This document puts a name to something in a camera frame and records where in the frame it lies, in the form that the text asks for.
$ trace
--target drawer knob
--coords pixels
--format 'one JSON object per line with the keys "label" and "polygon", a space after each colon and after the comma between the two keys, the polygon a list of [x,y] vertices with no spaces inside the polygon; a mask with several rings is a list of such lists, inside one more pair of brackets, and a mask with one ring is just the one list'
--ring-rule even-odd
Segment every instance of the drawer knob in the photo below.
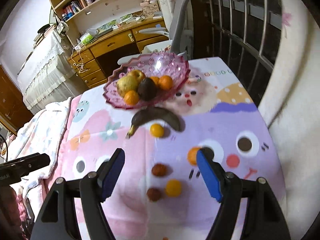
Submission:
{"label": "drawer knob", "polygon": [[134,39],[132,38],[132,34],[129,33],[128,36],[129,36],[129,38],[130,38],[130,41],[131,41],[131,42],[134,42]]}

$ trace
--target tangerine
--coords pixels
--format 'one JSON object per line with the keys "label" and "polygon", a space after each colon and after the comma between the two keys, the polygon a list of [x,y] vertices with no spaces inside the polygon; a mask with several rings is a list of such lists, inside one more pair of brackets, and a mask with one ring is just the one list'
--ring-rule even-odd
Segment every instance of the tangerine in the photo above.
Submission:
{"label": "tangerine", "polygon": [[173,86],[173,80],[171,77],[169,76],[162,76],[160,79],[159,79],[159,87],[162,89],[162,90],[170,90]]}
{"label": "tangerine", "polygon": [[156,87],[159,86],[159,79],[158,77],[150,77],[152,79],[152,81],[156,84]]}
{"label": "tangerine", "polygon": [[150,127],[150,133],[154,136],[154,137],[162,137],[164,135],[164,128],[159,125],[158,123],[155,123],[153,125],[151,125]]}
{"label": "tangerine", "polygon": [[139,102],[138,93],[134,90],[130,90],[124,95],[124,102],[130,106],[136,105]]}
{"label": "tangerine", "polygon": [[182,185],[177,179],[170,179],[165,186],[165,193],[168,197],[178,197],[181,194]]}
{"label": "tangerine", "polygon": [[188,162],[193,166],[197,166],[197,152],[200,149],[201,149],[201,147],[192,147],[188,151],[187,159],[188,159]]}

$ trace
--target chair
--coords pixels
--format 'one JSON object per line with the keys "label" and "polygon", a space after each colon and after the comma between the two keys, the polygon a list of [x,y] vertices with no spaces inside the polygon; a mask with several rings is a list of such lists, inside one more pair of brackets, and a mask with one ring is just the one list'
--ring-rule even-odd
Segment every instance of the chair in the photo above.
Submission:
{"label": "chair", "polygon": [[[140,30],[139,33],[144,34],[161,34],[168,37],[169,41],[161,41],[153,45],[161,45],[171,43],[170,52],[179,56],[183,56],[186,60],[192,59],[192,45],[193,45],[193,32],[191,30],[184,30],[184,22],[187,11],[187,5],[190,0],[176,0],[173,10],[173,17],[169,32],[166,28],[148,28]],[[118,64],[127,63],[131,58],[138,57],[140,54],[122,57],[118,60]]]}

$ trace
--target avocado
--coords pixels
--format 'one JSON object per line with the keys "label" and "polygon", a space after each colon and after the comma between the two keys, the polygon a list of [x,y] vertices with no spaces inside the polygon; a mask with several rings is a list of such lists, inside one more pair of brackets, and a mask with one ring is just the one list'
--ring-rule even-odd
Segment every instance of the avocado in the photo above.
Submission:
{"label": "avocado", "polygon": [[157,95],[157,87],[151,78],[142,80],[138,87],[138,94],[144,101],[150,101]]}

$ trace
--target cartoon mouth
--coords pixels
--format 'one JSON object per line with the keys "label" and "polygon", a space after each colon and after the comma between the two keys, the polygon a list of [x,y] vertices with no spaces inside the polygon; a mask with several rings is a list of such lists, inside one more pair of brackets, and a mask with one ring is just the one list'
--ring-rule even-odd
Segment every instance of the cartoon mouth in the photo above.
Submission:
{"label": "cartoon mouth", "polygon": [[254,170],[252,168],[249,168],[249,173],[247,175],[244,176],[243,179],[247,179],[249,178],[252,174],[256,174],[258,171],[257,170]]}

